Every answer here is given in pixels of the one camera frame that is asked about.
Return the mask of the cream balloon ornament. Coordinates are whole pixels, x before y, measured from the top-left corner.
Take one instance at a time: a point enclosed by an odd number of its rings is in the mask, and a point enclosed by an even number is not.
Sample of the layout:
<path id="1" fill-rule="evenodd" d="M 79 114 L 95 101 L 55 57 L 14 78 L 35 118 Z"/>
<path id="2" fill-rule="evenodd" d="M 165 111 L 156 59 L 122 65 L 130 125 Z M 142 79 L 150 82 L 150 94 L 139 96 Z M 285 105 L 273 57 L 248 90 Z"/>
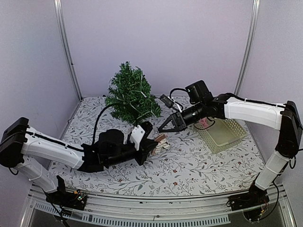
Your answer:
<path id="1" fill-rule="evenodd" d="M 151 152 L 152 156 L 160 153 L 162 150 L 168 150 L 170 148 L 170 144 L 168 143 L 167 136 L 165 134 L 160 134 L 158 137 L 155 138 L 154 141 L 157 142 L 158 145 Z"/>

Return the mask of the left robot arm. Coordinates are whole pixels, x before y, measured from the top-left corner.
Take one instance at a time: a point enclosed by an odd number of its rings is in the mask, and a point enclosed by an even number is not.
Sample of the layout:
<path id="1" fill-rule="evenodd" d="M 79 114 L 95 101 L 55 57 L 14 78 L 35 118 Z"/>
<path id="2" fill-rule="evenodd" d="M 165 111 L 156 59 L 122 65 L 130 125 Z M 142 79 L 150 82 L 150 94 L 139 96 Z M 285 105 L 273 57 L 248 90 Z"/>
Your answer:
<path id="1" fill-rule="evenodd" d="M 127 140 L 117 129 L 99 134 L 93 144 L 71 144 L 44 135 L 28 125 L 29 120 L 21 117 L 3 133 L 0 142 L 0 164 L 13 168 L 29 181 L 39 185 L 60 205 L 70 202 L 70 194 L 65 191 L 64 180 L 46 170 L 35 156 L 65 164 L 84 173 L 97 173 L 105 168 L 134 159 L 143 165 L 148 154 L 158 142 L 149 139 L 152 125 L 145 122 L 132 129 Z"/>

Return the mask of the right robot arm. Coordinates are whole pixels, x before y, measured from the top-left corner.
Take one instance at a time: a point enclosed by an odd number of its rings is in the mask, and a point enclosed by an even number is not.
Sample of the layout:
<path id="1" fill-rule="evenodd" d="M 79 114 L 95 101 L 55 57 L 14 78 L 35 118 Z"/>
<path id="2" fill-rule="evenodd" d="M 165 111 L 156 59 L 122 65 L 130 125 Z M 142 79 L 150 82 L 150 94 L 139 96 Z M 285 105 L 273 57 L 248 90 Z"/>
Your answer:
<path id="1" fill-rule="evenodd" d="M 233 93 L 213 96 L 206 83 L 199 80 L 185 88 L 191 107 L 171 114 L 159 127 L 159 132 L 180 132 L 199 120 L 212 117 L 220 120 L 240 120 L 277 131 L 278 140 L 273 154 L 245 195 L 248 206 L 263 199 L 265 191 L 281 174 L 283 168 L 300 149 L 303 125 L 296 104 L 274 104 L 241 98 Z"/>

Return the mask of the pink bow ornament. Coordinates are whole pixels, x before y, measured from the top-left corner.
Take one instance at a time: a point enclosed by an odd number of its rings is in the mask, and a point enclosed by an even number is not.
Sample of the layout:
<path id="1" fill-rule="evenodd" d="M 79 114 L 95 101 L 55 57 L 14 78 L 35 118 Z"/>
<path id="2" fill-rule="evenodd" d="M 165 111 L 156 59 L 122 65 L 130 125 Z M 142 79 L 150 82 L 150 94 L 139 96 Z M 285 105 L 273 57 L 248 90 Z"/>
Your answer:
<path id="1" fill-rule="evenodd" d="M 199 122 L 204 128 L 207 128 L 209 126 L 207 118 L 203 118 Z"/>

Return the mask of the cream perforated plastic basket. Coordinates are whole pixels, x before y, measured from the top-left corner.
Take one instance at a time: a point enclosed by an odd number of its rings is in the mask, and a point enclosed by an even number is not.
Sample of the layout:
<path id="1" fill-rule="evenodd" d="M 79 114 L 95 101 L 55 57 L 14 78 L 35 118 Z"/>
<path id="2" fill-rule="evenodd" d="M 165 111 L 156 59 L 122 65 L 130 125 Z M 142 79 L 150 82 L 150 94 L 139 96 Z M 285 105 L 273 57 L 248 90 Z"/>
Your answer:
<path id="1" fill-rule="evenodd" d="M 236 120 L 222 120 L 208 117 L 209 126 L 204 128 L 200 122 L 193 125 L 204 143 L 213 154 L 237 146 L 247 136 L 244 128 Z"/>

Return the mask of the floral patterned table mat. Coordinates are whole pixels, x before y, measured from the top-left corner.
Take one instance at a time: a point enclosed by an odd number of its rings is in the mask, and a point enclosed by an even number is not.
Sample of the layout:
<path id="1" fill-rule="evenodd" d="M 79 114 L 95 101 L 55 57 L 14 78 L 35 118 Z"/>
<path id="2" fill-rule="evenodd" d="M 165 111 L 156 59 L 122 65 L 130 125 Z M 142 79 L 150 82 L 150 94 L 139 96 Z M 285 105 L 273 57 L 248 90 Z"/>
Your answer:
<path id="1" fill-rule="evenodd" d="M 52 162 L 49 169 L 71 189 L 134 196 L 194 196 L 246 190 L 264 162 L 247 134 L 235 147 L 213 154 L 195 128 L 167 135 L 168 149 L 99 173 L 81 173 Z"/>

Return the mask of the front aluminium rail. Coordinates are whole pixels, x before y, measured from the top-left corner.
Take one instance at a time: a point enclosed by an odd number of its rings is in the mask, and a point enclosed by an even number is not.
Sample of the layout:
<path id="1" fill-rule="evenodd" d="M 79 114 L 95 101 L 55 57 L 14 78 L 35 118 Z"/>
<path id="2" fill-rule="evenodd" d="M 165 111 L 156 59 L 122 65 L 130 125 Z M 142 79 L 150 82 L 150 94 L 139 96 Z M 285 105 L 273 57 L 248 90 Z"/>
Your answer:
<path id="1" fill-rule="evenodd" d="M 139 195 L 85 191 L 82 210 L 50 204 L 37 186 L 26 199 L 22 227 L 297 227 L 283 185 L 267 189 L 267 201 L 253 207 L 234 207 L 231 197 L 240 197 L 247 188 L 220 193 L 185 195 Z"/>

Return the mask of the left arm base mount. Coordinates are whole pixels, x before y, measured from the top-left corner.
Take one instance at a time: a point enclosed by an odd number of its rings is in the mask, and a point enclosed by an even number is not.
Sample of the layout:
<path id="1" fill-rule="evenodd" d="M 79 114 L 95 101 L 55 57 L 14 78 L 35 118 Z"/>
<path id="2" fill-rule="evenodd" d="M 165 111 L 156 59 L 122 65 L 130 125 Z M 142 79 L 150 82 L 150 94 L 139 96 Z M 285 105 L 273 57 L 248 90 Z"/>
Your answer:
<path id="1" fill-rule="evenodd" d="M 46 194 L 46 201 L 60 207 L 67 207 L 76 210 L 84 210 L 87 203 L 87 194 L 80 189 L 68 192 L 65 182 L 60 176 L 56 176 L 58 186 L 55 192 Z"/>

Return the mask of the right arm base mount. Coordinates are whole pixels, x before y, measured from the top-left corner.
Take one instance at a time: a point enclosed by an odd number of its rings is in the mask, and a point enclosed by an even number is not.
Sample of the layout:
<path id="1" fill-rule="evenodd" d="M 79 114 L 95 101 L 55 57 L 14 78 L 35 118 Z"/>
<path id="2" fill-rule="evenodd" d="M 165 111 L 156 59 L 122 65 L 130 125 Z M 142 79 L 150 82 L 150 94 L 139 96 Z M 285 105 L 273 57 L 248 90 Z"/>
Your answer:
<path id="1" fill-rule="evenodd" d="M 267 209 L 269 197 L 267 190 L 259 189 L 253 183 L 248 192 L 233 195 L 228 198 L 226 206 L 230 207 L 232 211 L 248 209 L 244 211 L 243 215 L 247 221 L 260 221 Z"/>

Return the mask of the right aluminium frame post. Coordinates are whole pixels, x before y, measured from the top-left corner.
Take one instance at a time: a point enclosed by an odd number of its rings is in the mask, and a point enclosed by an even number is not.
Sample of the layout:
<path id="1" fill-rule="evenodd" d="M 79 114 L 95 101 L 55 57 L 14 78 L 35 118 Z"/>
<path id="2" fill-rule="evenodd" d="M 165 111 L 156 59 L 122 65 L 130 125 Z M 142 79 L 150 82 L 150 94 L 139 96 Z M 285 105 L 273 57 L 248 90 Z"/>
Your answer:
<path id="1" fill-rule="evenodd" d="M 241 91 L 241 88 L 242 88 L 242 85 L 244 82 L 247 66 L 249 63 L 250 52 L 251 52 L 251 48 L 253 46 L 255 31 L 256 31 L 256 27 L 257 27 L 257 23 L 258 23 L 259 9 L 260 9 L 260 0 L 253 0 L 251 16 L 250 16 L 250 24 L 249 24 L 249 30 L 248 30 L 248 37 L 247 37 L 247 41 L 246 41 L 246 45 L 245 45 L 244 55 L 243 55 L 243 59 L 241 62 L 238 79 L 237 79 L 235 90 L 234 90 L 234 93 L 236 95 L 240 94 L 240 91 Z"/>

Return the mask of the aluminium frame post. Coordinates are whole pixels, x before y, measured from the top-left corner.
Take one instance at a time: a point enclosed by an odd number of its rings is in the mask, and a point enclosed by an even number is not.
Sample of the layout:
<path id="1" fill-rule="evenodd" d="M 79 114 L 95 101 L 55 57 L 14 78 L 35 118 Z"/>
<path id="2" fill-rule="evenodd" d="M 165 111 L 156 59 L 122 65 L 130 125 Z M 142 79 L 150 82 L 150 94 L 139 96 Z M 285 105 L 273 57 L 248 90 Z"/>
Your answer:
<path id="1" fill-rule="evenodd" d="M 83 99 L 83 97 L 82 97 L 79 82 L 78 82 L 78 79 L 76 76 L 74 63 L 72 60 L 71 51 L 70 51 L 70 47 L 69 47 L 69 43 L 68 43 L 68 37 L 67 37 L 67 33 L 66 33 L 66 27 L 65 27 L 63 10 L 62 10 L 62 1 L 54 0 L 53 2 L 54 2 L 54 9 L 55 9 L 55 14 L 56 14 L 56 18 L 57 18 L 57 24 L 59 27 L 59 33 L 61 36 L 62 46 L 63 46 L 65 58 L 67 61 L 71 81 L 72 81 L 76 96 L 77 96 L 78 100 L 81 101 Z"/>
<path id="2" fill-rule="evenodd" d="M 234 90 L 234 93 L 236 95 L 240 94 L 240 91 L 241 91 L 241 88 L 242 88 L 242 85 L 244 82 L 247 66 L 249 63 L 250 52 L 251 52 L 251 48 L 253 46 L 255 31 L 256 31 L 256 27 L 257 27 L 257 23 L 258 23 L 259 9 L 260 9 L 260 0 L 253 0 L 251 16 L 250 16 L 250 24 L 249 24 L 249 30 L 248 30 L 248 37 L 247 37 L 247 41 L 246 41 L 246 45 L 245 45 L 244 55 L 243 55 L 243 59 L 241 62 L 238 79 L 237 79 L 235 90 Z"/>

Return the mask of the left aluminium frame post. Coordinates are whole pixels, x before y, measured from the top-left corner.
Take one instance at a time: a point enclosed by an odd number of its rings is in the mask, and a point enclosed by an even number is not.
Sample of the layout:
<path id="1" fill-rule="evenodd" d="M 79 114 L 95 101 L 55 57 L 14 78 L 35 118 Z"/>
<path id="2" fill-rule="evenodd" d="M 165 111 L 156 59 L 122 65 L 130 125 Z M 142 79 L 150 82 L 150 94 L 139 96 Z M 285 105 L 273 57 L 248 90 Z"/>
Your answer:
<path id="1" fill-rule="evenodd" d="M 65 58 L 67 61 L 71 81 L 72 81 L 76 96 L 77 96 L 78 100 L 81 101 L 83 99 L 83 97 L 82 97 L 79 82 L 78 82 L 78 79 L 76 76 L 74 63 L 72 60 L 71 51 L 70 51 L 70 47 L 69 47 L 69 43 L 68 43 L 68 37 L 67 37 L 67 33 L 66 33 L 66 27 L 65 27 L 63 10 L 62 10 L 62 1 L 54 0 L 53 2 L 54 2 L 54 9 L 55 9 L 55 14 L 56 14 L 56 18 L 57 18 L 57 24 L 59 27 L 59 33 L 61 36 L 62 46 L 63 46 Z"/>

